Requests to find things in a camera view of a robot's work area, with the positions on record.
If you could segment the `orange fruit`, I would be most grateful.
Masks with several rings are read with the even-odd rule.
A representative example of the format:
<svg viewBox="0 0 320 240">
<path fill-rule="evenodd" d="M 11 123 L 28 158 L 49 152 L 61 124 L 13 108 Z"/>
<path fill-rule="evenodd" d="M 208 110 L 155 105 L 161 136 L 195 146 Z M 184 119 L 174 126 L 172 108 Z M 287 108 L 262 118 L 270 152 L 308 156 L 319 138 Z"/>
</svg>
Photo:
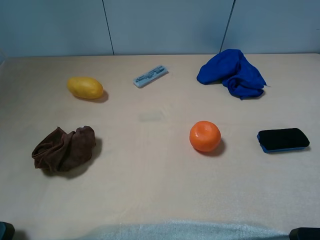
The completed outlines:
<svg viewBox="0 0 320 240">
<path fill-rule="evenodd" d="M 194 149 L 200 152 L 211 152 L 221 142 L 219 128 L 210 121 L 199 121 L 190 129 L 189 141 Z"/>
</svg>

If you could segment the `yellow mango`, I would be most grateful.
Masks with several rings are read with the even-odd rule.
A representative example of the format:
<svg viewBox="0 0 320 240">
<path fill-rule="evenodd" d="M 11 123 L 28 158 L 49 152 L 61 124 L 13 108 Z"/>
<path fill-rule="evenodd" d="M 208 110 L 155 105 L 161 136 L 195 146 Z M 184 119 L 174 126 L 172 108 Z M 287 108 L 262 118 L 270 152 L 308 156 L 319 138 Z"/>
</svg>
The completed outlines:
<svg viewBox="0 0 320 240">
<path fill-rule="evenodd" d="M 82 99 L 98 99 L 104 94 L 102 84 L 92 77 L 71 77 L 67 81 L 67 89 L 72 95 Z"/>
</svg>

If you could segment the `blue crumpled cloth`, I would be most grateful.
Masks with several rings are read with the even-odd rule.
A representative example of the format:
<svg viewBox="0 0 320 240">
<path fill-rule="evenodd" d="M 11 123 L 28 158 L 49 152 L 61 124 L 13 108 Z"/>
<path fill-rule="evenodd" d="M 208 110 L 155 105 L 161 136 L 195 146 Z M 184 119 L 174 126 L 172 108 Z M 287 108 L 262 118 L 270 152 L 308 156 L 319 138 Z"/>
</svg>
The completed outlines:
<svg viewBox="0 0 320 240">
<path fill-rule="evenodd" d="M 241 100 L 259 98 L 267 85 L 259 70 L 239 49 L 226 49 L 212 57 L 200 68 L 196 79 L 203 85 L 220 82 Z"/>
</svg>

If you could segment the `brown crumpled cloth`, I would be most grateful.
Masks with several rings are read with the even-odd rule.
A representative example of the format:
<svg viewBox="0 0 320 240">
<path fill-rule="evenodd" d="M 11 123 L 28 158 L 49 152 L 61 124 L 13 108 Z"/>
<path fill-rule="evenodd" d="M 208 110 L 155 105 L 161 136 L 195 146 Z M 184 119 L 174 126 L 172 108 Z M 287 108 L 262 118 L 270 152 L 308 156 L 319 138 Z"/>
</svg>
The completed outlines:
<svg viewBox="0 0 320 240">
<path fill-rule="evenodd" d="M 91 160 L 95 146 L 95 131 L 90 126 L 70 133 L 57 127 L 34 148 L 31 157 L 36 169 L 69 172 Z"/>
</svg>

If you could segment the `light teal foam pad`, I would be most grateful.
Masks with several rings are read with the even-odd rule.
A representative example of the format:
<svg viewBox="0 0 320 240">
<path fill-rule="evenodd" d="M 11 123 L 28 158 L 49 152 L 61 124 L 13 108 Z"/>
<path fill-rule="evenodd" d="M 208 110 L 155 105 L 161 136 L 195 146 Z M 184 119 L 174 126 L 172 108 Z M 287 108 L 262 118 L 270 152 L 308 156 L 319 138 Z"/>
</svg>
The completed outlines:
<svg viewBox="0 0 320 240">
<path fill-rule="evenodd" d="M 288 240 L 289 234 L 264 226 L 199 221 L 100 226 L 80 240 Z"/>
</svg>

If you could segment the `blue black board eraser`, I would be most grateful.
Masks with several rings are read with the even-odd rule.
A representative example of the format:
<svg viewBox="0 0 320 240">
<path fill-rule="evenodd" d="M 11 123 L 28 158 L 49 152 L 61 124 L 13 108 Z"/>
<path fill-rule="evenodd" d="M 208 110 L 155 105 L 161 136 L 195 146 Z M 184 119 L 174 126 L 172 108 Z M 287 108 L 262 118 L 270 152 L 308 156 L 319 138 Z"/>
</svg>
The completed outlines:
<svg viewBox="0 0 320 240">
<path fill-rule="evenodd" d="M 267 154 L 304 150 L 310 145 L 309 139 L 299 128 L 261 130 L 257 139 Z"/>
</svg>

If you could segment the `black right base corner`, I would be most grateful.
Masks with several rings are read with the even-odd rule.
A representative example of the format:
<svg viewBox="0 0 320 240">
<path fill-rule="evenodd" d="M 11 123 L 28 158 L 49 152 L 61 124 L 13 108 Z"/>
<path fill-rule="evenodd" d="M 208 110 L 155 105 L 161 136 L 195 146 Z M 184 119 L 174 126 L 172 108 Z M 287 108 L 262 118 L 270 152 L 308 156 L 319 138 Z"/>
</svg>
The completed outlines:
<svg viewBox="0 0 320 240">
<path fill-rule="evenodd" d="M 290 240 L 320 240 L 320 228 L 299 227 L 290 231 Z"/>
</svg>

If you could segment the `black base corner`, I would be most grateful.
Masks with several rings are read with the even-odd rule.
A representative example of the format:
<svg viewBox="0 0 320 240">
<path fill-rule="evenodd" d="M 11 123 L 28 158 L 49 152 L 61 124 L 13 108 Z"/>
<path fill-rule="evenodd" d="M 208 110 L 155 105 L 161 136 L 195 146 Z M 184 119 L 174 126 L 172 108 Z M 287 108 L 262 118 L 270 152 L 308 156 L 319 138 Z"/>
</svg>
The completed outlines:
<svg viewBox="0 0 320 240">
<path fill-rule="evenodd" d="M 299 227 L 290 231 L 290 240 L 320 240 L 320 228 Z"/>
<path fill-rule="evenodd" d="M 0 240 L 12 240 L 15 234 L 15 228 L 7 222 L 0 222 Z"/>
</svg>

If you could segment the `black left base corner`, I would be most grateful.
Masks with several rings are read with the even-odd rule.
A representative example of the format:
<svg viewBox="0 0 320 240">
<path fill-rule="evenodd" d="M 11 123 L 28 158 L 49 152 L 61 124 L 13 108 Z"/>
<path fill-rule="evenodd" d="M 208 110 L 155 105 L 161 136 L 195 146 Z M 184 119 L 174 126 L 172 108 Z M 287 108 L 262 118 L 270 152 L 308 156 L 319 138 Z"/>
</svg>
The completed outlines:
<svg viewBox="0 0 320 240">
<path fill-rule="evenodd" d="M 0 222 L 0 240 L 12 240 L 15 234 L 15 228 L 7 222 Z"/>
</svg>

